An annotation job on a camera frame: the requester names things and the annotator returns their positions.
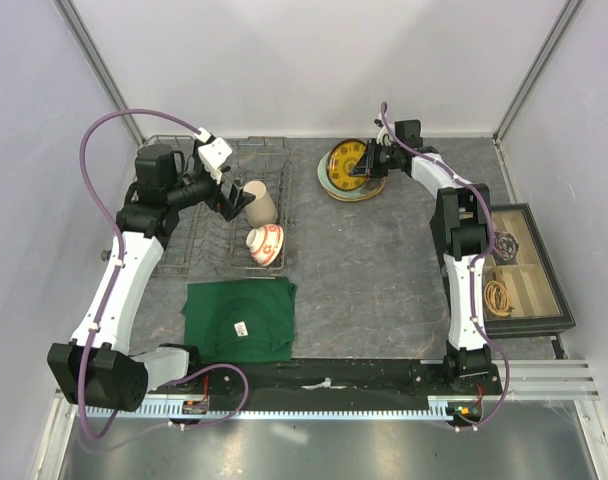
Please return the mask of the mint green flower plate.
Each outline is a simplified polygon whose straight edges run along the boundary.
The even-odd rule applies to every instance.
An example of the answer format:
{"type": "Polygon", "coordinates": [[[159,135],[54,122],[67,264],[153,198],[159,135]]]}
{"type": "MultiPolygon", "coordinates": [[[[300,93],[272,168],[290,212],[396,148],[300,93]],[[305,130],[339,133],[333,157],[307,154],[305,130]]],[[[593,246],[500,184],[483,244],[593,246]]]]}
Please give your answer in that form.
{"type": "Polygon", "coordinates": [[[328,176],[328,172],[327,172],[327,166],[328,166],[328,159],[329,159],[329,152],[327,152],[319,161],[318,163],[318,167],[317,167],[317,178],[319,179],[322,176],[325,176],[329,181],[329,176],[328,176]]]}

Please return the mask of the yellow patterned small plate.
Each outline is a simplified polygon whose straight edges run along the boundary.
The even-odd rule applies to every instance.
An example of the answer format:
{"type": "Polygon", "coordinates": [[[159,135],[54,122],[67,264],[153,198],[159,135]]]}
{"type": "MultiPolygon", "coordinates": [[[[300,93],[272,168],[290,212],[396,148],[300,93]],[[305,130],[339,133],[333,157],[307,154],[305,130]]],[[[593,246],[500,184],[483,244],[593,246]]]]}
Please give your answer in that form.
{"type": "Polygon", "coordinates": [[[359,139],[345,139],[335,145],[328,159],[327,172],[331,183],[344,191],[356,190],[363,185],[367,177],[351,176],[349,174],[366,150],[367,144],[359,139]]]}

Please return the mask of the beige cup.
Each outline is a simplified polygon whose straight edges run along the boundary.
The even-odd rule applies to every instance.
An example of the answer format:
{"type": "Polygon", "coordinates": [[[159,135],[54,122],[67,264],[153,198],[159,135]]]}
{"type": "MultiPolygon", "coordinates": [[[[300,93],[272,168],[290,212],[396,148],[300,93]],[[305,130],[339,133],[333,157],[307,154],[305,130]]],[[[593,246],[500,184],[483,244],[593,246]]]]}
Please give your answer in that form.
{"type": "Polygon", "coordinates": [[[267,224],[274,224],[278,213],[267,186],[261,181],[253,180],[247,182],[243,190],[245,193],[255,196],[254,200],[245,207],[249,225],[259,228],[267,224]]]}

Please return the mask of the cream bird pattern plate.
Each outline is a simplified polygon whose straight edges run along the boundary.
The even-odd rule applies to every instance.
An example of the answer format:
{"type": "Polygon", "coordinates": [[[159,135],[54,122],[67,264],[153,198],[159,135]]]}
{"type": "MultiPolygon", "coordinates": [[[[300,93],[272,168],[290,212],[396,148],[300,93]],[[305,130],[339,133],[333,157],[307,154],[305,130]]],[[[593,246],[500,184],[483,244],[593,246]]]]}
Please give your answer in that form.
{"type": "Polygon", "coordinates": [[[368,200],[378,195],[386,185],[385,178],[368,179],[356,190],[343,191],[334,187],[325,176],[320,177],[318,181],[329,196],[342,202],[359,202],[368,200]]]}

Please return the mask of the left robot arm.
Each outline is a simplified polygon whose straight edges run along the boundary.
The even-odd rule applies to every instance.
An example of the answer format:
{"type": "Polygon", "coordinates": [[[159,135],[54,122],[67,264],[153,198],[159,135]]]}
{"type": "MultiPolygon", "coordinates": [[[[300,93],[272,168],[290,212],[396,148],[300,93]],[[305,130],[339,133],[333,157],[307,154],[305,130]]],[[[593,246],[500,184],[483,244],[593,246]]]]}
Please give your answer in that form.
{"type": "Polygon", "coordinates": [[[233,183],[222,191],[231,146],[221,137],[196,140],[191,157],[166,144],[145,146],[135,158],[135,180],[114,216],[116,235],[95,297],[71,339],[51,346],[47,363],[65,398],[80,407],[132,412],[145,395],[171,383],[192,393],[203,382],[194,347],[163,344],[130,355],[133,322],[145,287],[161,260],[181,210],[205,203],[225,220],[252,195],[233,183]]]}

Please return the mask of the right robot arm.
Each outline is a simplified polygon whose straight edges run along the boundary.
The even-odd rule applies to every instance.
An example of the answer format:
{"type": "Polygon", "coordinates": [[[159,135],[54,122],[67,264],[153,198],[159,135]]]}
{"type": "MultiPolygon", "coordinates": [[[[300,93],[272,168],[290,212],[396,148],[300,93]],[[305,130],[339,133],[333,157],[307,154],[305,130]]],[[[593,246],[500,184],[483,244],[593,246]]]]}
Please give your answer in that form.
{"type": "Polygon", "coordinates": [[[434,197],[430,228],[450,310],[441,377],[449,391],[465,393],[492,366],[483,319],[483,267],[493,237],[488,187],[464,179],[439,153],[424,148],[418,120],[389,124],[379,118],[375,124],[377,137],[350,173],[384,178],[400,170],[434,197]]]}

